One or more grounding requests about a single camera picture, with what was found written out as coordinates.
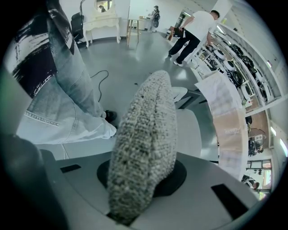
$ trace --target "white chair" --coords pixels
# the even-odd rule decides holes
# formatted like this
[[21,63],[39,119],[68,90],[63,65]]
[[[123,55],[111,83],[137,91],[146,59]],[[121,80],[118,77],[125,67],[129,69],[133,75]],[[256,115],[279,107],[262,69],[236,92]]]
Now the white chair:
[[200,158],[202,142],[200,128],[191,110],[179,109],[177,115],[177,152]]

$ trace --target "white vanity table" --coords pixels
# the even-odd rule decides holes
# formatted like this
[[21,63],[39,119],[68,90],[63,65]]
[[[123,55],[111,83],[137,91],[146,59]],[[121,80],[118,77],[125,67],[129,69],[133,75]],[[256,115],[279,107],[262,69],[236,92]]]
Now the white vanity table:
[[112,6],[110,7],[109,10],[106,12],[99,12],[97,10],[97,1],[95,0],[94,4],[94,15],[93,15],[93,20],[89,22],[83,23],[83,35],[86,41],[86,47],[89,47],[89,41],[87,39],[87,32],[89,31],[91,34],[91,43],[92,41],[92,30],[101,28],[101,27],[116,27],[116,39],[117,43],[120,43],[121,37],[120,37],[120,21],[121,18],[119,18],[116,14],[115,10],[115,0],[113,1]]

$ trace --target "white t-shirt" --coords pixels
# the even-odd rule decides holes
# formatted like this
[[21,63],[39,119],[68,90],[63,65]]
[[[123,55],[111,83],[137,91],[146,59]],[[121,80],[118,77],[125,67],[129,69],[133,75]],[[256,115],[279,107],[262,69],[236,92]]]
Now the white t-shirt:
[[210,13],[205,11],[197,11],[193,16],[195,19],[185,29],[201,41],[214,26],[215,20]]

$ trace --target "gray floor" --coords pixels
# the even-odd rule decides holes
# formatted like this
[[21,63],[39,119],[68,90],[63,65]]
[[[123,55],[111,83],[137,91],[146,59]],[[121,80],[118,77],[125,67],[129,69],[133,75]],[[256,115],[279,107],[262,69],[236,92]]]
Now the gray floor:
[[[166,70],[171,77],[172,86],[196,89],[197,79],[189,67],[179,67],[173,64],[177,55],[168,58],[171,48],[168,42],[158,33],[142,31],[137,44],[137,36],[131,36],[130,46],[126,40],[118,44],[115,40],[96,41],[89,48],[81,47],[80,52],[90,75],[100,70],[108,70],[109,77],[101,84],[102,104],[104,110],[113,110],[118,113],[116,123],[126,111],[131,99],[139,86],[147,79],[150,73]],[[94,77],[96,99],[100,93],[98,84],[106,76],[100,73]],[[207,104],[190,106],[200,127],[202,138],[201,157],[208,160],[217,160],[217,141],[212,124],[212,118]],[[88,142],[64,144],[69,158],[95,155],[112,150],[115,138],[109,140],[95,139]],[[40,148],[53,151],[56,159],[64,159],[61,145],[40,145]]]

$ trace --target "gray knitted object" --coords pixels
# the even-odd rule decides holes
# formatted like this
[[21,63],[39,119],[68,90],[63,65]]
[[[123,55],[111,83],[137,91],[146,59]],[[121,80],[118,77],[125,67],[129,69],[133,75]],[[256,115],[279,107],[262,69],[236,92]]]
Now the gray knitted object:
[[174,168],[177,123],[170,77],[157,71],[134,96],[117,131],[108,174],[111,217],[125,225],[150,204]]

